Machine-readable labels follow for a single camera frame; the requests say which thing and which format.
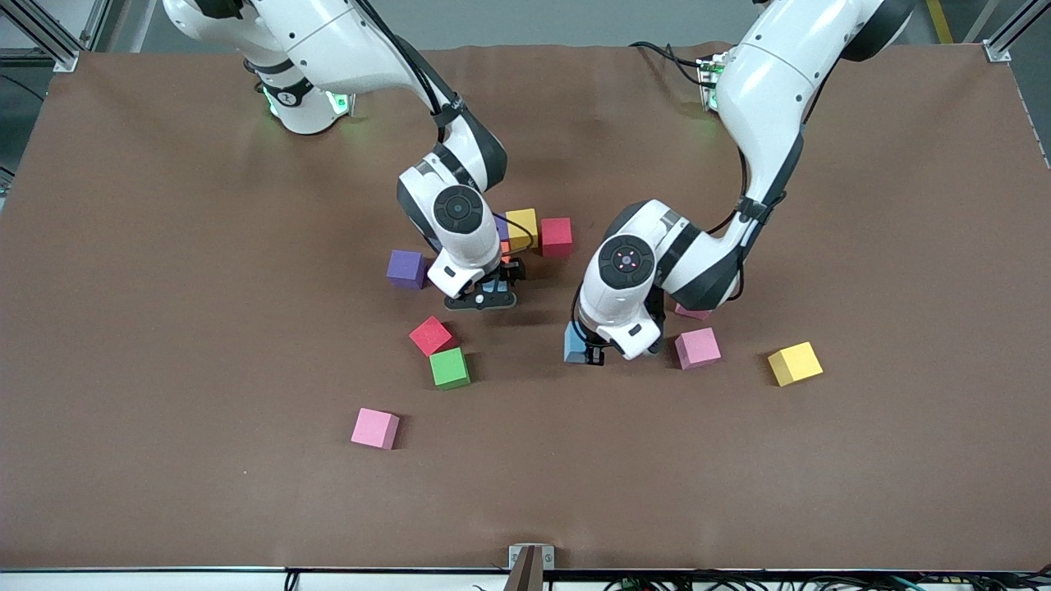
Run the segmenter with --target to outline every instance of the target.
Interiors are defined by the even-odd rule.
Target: wire
[[[295,591],[300,585],[300,571],[291,570],[285,574],[285,591]]]
[[[416,80],[419,81],[420,86],[424,87],[424,93],[427,94],[427,100],[431,102],[431,115],[438,115],[439,113],[441,113],[441,105],[438,104],[438,98],[434,94],[434,88],[431,86],[431,81],[427,78],[427,76],[424,75],[423,70],[419,69],[419,66],[416,65],[414,61],[412,61],[412,58],[409,57],[409,53],[401,45],[401,42],[398,41],[397,36],[394,35],[394,33],[390,29],[389,26],[387,26],[387,23],[384,22],[383,17],[380,17],[379,13],[377,13],[376,9],[372,7],[372,3],[369,2],[369,0],[357,0],[357,3],[360,4],[362,9],[365,11],[365,14],[370,19],[372,19],[372,22],[376,23],[376,26],[379,27],[379,30],[382,30],[383,34],[387,36],[387,39],[390,40],[391,44],[394,45],[394,48],[397,49],[397,53],[401,56],[401,59],[405,60],[407,64],[409,64],[409,69],[411,69],[412,73],[416,76]]]
[[[580,302],[580,290],[583,288],[584,282],[580,281],[577,285],[576,292],[573,293],[573,303],[570,304],[570,324],[573,326],[573,331],[577,333],[577,337],[584,342],[584,345],[592,347],[594,349],[604,349],[606,347],[612,347],[613,343],[593,343],[588,340],[588,337],[580,330],[579,320],[577,320],[577,303]]]
[[[902,577],[900,577],[898,575],[893,575],[892,574],[892,575],[890,575],[890,578],[893,578],[898,583],[901,583],[902,586],[904,586],[904,587],[912,589],[912,591],[926,591],[926,589],[924,589],[923,587],[920,587],[915,583],[910,583],[910,582],[908,582],[908,580],[906,580],[906,579],[904,579],[904,578],[902,578]]]
[[[40,102],[44,102],[44,97],[40,96],[40,93],[34,90],[33,88],[29,88],[28,86],[26,86],[25,84],[22,84],[18,80],[15,80],[14,78],[7,76],[6,74],[0,74],[0,78],[3,78],[4,80],[6,80],[7,82],[11,82],[12,84],[17,84],[17,85],[21,86],[23,90],[25,90],[26,93],[28,93],[28,94],[33,95],[34,97],[37,97],[38,99],[40,99]]]
[[[697,84],[698,86],[703,86],[705,88],[715,88],[716,87],[716,85],[714,83],[712,83],[712,82],[701,82],[700,80],[695,80],[694,77],[691,76],[688,72],[686,72],[686,68],[682,67],[682,63],[681,62],[683,60],[680,60],[679,57],[675,55],[675,52],[672,50],[672,44],[671,43],[668,43],[665,48],[667,49],[667,55],[672,56],[672,63],[675,64],[675,67],[679,68],[679,72],[682,73],[682,76],[685,77],[686,80],[689,80],[694,84]],[[697,67],[697,62],[693,62],[692,65],[694,67]]]
[[[810,101],[810,108],[806,109],[806,117],[803,118],[803,125],[806,125],[806,122],[810,120],[810,114],[813,113],[813,107],[818,106],[818,100],[821,99],[821,91],[825,89],[825,83],[828,82],[828,79],[832,76],[832,70],[836,69],[836,64],[838,63],[840,63],[839,58],[832,62],[832,67],[828,68],[828,74],[825,75],[825,79],[822,80],[821,85],[818,86],[818,91],[813,94],[813,100]]]
[[[747,161],[745,161],[744,152],[741,151],[741,148],[737,148],[737,156],[741,160],[741,197],[744,197],[745,191],[748,190],[748,163]],[[724,227],[726,227],[726,224],[728,224],[730,220],[734,219],[735,215],[737,215],[736,209],[734,211],[730,211],[729,216],[726,216],[726,219],[719,222],[719,224],[716,227],[707,230],[706,233],[716,233],[717,231],[723,229]]]
[[[632,43],[631,45],[628,45],[628,47],[643,47],[643,48],[646,48],[646,49],[653,49],[654,52],[657,52],[658,54],[660,54],[660,56],[662,58],[664,58],[665,60],[672,61],[672,63],[675,64],[675,67],[679,68],[679,72],[682,73],[682,76],[685,77],[686,80],[689,80],[691,82],[693,82],[694,84],[697,84],[698,86],[704,86],[705,88],[715,88],[716,87],[716,85],[713,84],[712,82],[701,82],[700,80],[697,80],[693,76],[691,76],[689,73],[686,72],[686,69],[683,66],[684,65],[688,65],[691,67],[697,67],[697,62],[696,61],[684,60],[684,59],[680,58],[679,56],[676,56],[675,52],[672,49],[672,44],[671,43],[668,43],[667,45],[665,45],[663,49],[661,49],[660,47],[658,47],[657,45],[654,45],[653,43],[651,43],[648,41],[636,41],[635,43]],[[702,56],[702,57],[697,58],[697,59],[699,59],[699,60],[705,60],[705,59],[709,59],[709,58],[712,58],[710,55],[708,55],[708,56]]]
[[[657,52],[658,54],[660,54],[661,57],[663,57],[666,60],[675,60],[677,63],[680,63],[682,65],[689,65],[689,66],[695,66],[695,67],[697,66],[697,62],[692,62],[689,60],[684,60],[682,58],[677,58],[674,54],[665,52],[664,49],[658,47],[657,45],[654,45],[653,43],[651,43],[648,41],[636,41],[635,43],[632,43],[631,45],[628,45],[628,47],[643,47],[643,48],[646,48],[646,49],[653,49],[654,52]]]
[[[519,248],[518,250],[512,250],[511,252],[508,252],[507,254],[504,254],[504,257],[510,257],[512,254],[517,254],[519,252],[524,252],[524,251],[529,250],[530,248],[533,248],[533,246],[536,244],[536,239],[533,237],[533,232],[531,232],[528,229],[526,229],[526,226],[519,224],[518,222],[512,222],[511,220],[504,218],[503,216],[500,216],[499,213],[493,213],[493,217],[494,218],[499,218],[500,220],[503,220],[504,222],[511,224],[512,226],[515,226],[516,228],[518,228],[518,229],[522,230],[523,232],[526,232],[527,236],[529,236],[529,246],[526,246],[523,248]]]

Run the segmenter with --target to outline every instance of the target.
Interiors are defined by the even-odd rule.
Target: yellow cube
[[[522,231],[522,228],[526,228],[526,230],[533,235],[533,246],[540,246],[540,236],[536,231],[535,209],[516,209],[508,211],[504,217],[508,219],[508,238],[511,241],[512,250],[520,250],[529,246],[529,233]]]
[[[781,349],[767,358],[767,361],[770,362],[779,386],[795,384],[823,371],[809,342]]]

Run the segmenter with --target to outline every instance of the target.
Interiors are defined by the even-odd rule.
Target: metal bracket
[[[84,44],[37,0],[0,0],[0,14],[55,60],[55,72],[76,69],[77,53],[85,49]]]
[[[73,74],[77,70],[77,62],[80,61],[80,52],[73,53],[73,59],[66,62],[55,62],[55,67],[51,72],[55,74]]]
[[[514,546],[508,546],[509,569],[515,568],[515,562],[518,561],[518,554],[529,547],[533,547],[540,551],[540,557],[542,558],[540,563],[543,565],[543,570],[555,569],[555,547],[550,544],[515,544]]]
[[[989,63],[1000,63],[1011,61],[1011,52],[1004,49],[1003,52],[996,53],[993,50],[992,46],[989,44],[989,40],[986,39],[982,41],[982,48],[985,49],[986,59]]]

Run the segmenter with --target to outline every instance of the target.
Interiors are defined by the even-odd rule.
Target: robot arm
[[[767,6],[726,54],[715,90],[750,172],[729,225],[715,238],[659,201],[621,211],[589,264],[574,310],[589,345],[611,343],[625,359],[656,352],[663,301],[655,291],[666,290],[691,310],[712,310],[731,297],[799,161],[806,104],[840,57],[862,61],[893,41],[913,4],[774,0]]]
[[[400,176],[397,200],[438,252],[428,277],[456,299],[501,271],[496,224],[481,193],[503,179],[507,152],[368,0],[164,0],[164,6],[190,37],[241,50],[274,115],[294,133],[323,131],[346,113],[333,95],[415,93],[431,110],[438,142]],[[513,294],[499,302],[513,305]]]

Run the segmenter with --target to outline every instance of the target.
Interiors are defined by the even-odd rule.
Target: foam cube
[[[387,265],[387,279],[394,287],[423,289],[425,272],[424,256],[411,250],[393,250]]]
[[[675,313],[679,315],[696,318],[697,320],[704,320],[712,315],[712,310],[687,310],[682,307],[682,304],[675,305]]]
[[[573,228],[569,218],[540,220],[540,256],[569,257],[573,253]]]
[[[722,358],[716,333],[710,328],[683,332],[675,340],[675,350],[679,353],[679,364],[683,369],[694,369],[712,365]]]
[[[508,219],[508,240],[511,242],[511,249],[518,250],[521,248],[528,248],[530,244],[530,233],[533,235],[533,246],[536,246],[536,238],[539,232],[536,231],[536,210],[535,209],[516,209],[514,211],[508,211],[504,216]]]
[[[431,373],[439,390],[451,390],[471,383],[467,360],[459,347],[431,355]]]
[[[809,342],[781,349],[767,358],[767,361],[770,362],[774,375],[778,379],[778,385],[782,387],[813,378],[824,371]]]
[[[583,339],[577,333],[574,328],[580,328],[580,325],[575,322],[570,322],[565,325],[565,334],[562,345],[562,360],[565,363],[588,363],[588,346],[584,345]]]
[[[409,333],[409,338],[427,356],[456,346],[456,340],[453,339],[452,333],[441,324],[441,321],[434,317],[424,321],[424,324]]]
[[[503,218],[494,217],[493,220],[496,221],[496,233],[500,236],[500,240],[510,240],[508,238],[508,222]]]
[[[398,417],[393,414],[363,408],[357,412],[357,423],[354,424],[354,433],[350,435],[350,441],[380,449],[391,449],[394,447],[397,423]]]

